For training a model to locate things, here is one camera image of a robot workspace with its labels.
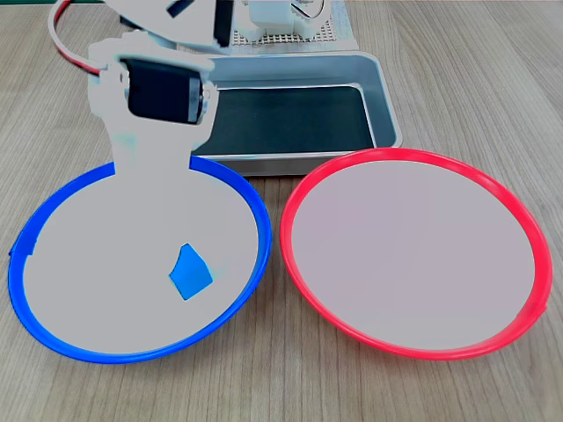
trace blue foam piece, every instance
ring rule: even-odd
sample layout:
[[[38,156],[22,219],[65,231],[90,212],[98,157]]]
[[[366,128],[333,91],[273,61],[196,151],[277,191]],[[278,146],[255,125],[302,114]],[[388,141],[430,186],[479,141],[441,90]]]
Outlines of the blue foam piece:
[[[187,301],[213,282],[205,261],[192,246],[185,244],[179,251],[178,262],[170,273],[182,298]]]

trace metal tray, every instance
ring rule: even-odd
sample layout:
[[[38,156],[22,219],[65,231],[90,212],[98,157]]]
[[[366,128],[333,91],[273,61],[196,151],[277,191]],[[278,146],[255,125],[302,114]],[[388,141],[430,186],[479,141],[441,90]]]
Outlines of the metal tray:
[[[219,109],[213,133],[194,152],[196,156],[243,176],[302,176],[333,157],[364,148],[398,147],[402,142],[381,67],[371,55],[232,55],[212,60],[216,67],[210,78],[220,91]],[[347,93],[327,96],[328,88],[338,88],[339,95]],[[322,89],[316,91],[322,97],[317,102],[315,96],[300,99],[301,89]],[[351,89],[359,93],[359,108],[349,102]],[[239,101],[233,90],[260,91],[240,96]],[[292,95],[296,100],[276,108],[272,105],[276,92],[285,101]],[[365,119],[365,130],[359,117]]]

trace wood grain surface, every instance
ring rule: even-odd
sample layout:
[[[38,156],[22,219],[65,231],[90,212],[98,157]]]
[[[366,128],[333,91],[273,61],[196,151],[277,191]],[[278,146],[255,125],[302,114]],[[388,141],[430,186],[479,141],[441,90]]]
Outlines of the wood grain surface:
[[[111,161],[86,77],[57,55],[48,6],[0,6],[0,421],[563,420],[563,4],[350,2],[360,48],[384,68],[404,146],[472,164],[529,208],[552,251],[548,310],[500,352],[427,362],[336,331],[293,286],[278,247],[298,179],[253,179],[274,226],[266,276],[223,328],[126,366],[49,351],[16,318],[8,251],[56,189]],[[85,55],[123,32],[76,5],[61,37]]]

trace white wire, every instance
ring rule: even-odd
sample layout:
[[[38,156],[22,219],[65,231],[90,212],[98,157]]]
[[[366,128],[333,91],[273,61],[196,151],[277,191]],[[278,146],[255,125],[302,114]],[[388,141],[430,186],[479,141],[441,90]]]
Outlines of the white wire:
[[[67,3],[67,0],[57,0],[56,3],[51,8],[51,12],[49,13],[48,30],[49,30],[49,34],[51,35],[51,39],[53,39],[53,42],[55,43],[58,50],[62,53],[62,55],[64,55],[68,59],[71,59],[76,64],[78,64],[78,65],[82,64],[84,66],[87,66],[87,67],[90,67],[90,68],[96,69],[96,70],[104,69],[105,67],[100,65],[99,63],[91,62],[90,60],[84,59],[83,57],[81,57],[79,55],[75,55],[70,50],[68,50],[64,46],[64,44],[62,44],[62,41],[59,39],[59,36],[57,35],[56,30],[55,30],[55,17],[56,17],[57,12],[62,7],[65,6],[65,3]]]

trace red wire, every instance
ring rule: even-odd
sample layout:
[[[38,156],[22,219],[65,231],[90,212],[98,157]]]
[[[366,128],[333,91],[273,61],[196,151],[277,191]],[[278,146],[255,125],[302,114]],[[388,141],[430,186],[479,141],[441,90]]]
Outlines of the red wire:
[[[64,2],[61,4],[61,7],[59,8],[58,11],[56,11],[55,14],[55,25],[57,24],[57,22],[59,21],[59,18],[61,17],[62,13],[65,11],[65,9],[69,6],[69,4],[72,3],[73,0],[64,0]],[[92,66],[88,66],[85,63],[80,62],[79,60],[73,59],[72,57],[69,57],[66,53],[64,53],[64,51],[62,51],[59,46],[56,46],[56,49],[59,51],[59,53],[69,62],[77,65],[79,68],[86,70],[87,72],[95,75],[95,76],[99,76],[99,69],[94,69]]]

